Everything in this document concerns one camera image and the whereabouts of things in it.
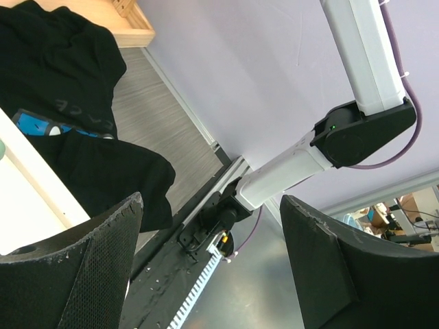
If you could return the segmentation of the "black t shirt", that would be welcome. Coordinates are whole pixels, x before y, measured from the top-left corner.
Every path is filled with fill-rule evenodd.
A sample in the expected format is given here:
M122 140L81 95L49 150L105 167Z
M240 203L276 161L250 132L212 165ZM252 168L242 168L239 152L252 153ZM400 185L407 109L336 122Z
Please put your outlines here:
M140 230L170 228L170 162L119 140L114 89L126 72L114 36L65 6L1 8L1 109L92 217L133 193Z

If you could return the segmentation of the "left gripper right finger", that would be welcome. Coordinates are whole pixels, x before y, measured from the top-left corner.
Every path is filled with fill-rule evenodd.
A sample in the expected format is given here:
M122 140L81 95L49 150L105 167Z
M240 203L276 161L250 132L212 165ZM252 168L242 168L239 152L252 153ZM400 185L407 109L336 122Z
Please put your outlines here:
M437 328L438 254L367 234L286 195L283 234L306 328Z

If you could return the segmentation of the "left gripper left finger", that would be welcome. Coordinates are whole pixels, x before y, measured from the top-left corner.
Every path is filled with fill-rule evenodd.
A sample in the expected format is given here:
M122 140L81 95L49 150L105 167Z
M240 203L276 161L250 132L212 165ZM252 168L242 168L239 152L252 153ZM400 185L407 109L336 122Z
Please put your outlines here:
M1 257L2 328L118 328L143 216L140 193Z

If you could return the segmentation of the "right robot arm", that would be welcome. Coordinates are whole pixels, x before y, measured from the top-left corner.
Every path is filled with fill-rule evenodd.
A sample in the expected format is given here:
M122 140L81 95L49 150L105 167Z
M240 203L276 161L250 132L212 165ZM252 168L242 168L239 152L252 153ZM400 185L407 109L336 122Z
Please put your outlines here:
M366 159L413 128L420 105L403 69L385 1L323 1L354 99L331 109L292 147L232 181L196 219L208 237L229 232L268 199L329 169L368 170Z

